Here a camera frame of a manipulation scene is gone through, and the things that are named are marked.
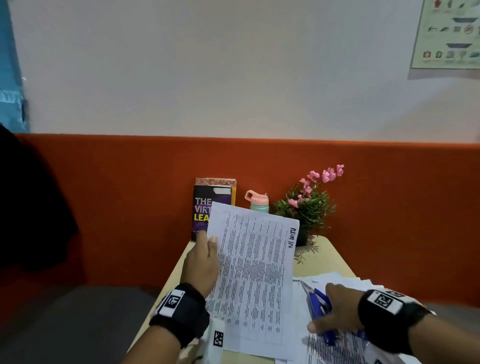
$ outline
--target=fingernail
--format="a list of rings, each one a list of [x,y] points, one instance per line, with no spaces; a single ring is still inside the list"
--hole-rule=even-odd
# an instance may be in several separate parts
[[[307,330],[308,330],[308,332],[311,332],[312,334],[317,332],[317,330],[315,328],[315,324],[313,322],[311,322],[307,325]]]

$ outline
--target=potted plant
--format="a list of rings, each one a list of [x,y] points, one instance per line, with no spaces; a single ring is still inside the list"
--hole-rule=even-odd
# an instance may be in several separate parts
[[[275,215],[300,221],[297,246],[305,246],[310,231],[325,228],[324,217],[335,212],[336,205],[331,204],[326,191],[320,191],[320,183],[340,177],[343,168],[343,164],[337,164],[336,169],[328,168],[322,175],[312,170],[287,192],[285,200],[275,202]]]

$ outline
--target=flower pot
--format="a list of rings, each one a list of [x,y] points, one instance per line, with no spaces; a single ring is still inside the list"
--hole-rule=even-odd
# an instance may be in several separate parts
[[[309,230],[306,230],[300,226],[299,234],[297,236],[297,244],[295,246],[305,246],[307,245]]]

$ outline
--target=table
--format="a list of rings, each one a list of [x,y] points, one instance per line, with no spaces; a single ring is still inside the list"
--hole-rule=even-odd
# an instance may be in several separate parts
[[[183,251],[180,259],[173,268],[170,277],[168,278],[165,286],[157,297],[155,304],[153,305],[150,313],[145,319],[142,327],[138,331],[135,339],[133,340],[130,347],[135,344],[138,338],[147,330],[148,322],[150,320],[150,314],[155,309],[155,307],[160,303],[160,300],[165,296],[169,291],[174,289],[180,282],[181,270],[183,267],[183,261],[187,256],[187,253],[194,247],[195,243],[189,242],[185,250]],[[293,275],[296,277],[304,276],[316,276],[322,273],[328,273],[332,271],[337,271],[343,277],[354,278],[355,274],[352,272],[350,267],[345,263],[340,254],[336,251],[330,241],[324,236],[316,236],[312,241],[312,245],[306,247],[299,247],[295,249],[295,260],[293,263]],[[178,363],[191,363],[193,356],[191,353],[192,347],[195,346],[195,341],[185,348],[180,354]],[[223,352],[223,362],[229,364],[265,364],[273,363],[274,360],[271,358],[265,358],[261,356],[254,356],[248,354],[242,354],[238,352]]]

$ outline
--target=green leaves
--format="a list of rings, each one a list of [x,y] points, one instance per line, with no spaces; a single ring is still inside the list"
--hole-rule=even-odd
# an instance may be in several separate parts
[[[312,228],[324,228],[324,217],[335,213],[336,205],[330,205],[331,200],[327,192],[317,191],[317,185],[313,185],[313,191],[310,194],[309,201],[299,201],[298,195],[302,185],[296,185],[285,195],[285,200],[278,200],[274,203],[277,211],[276,215],[286,218],[294,218],[300,221],[300,226],[306,230]],[[288,200],[293,199],[298,202],[298,208],[292,206]]]

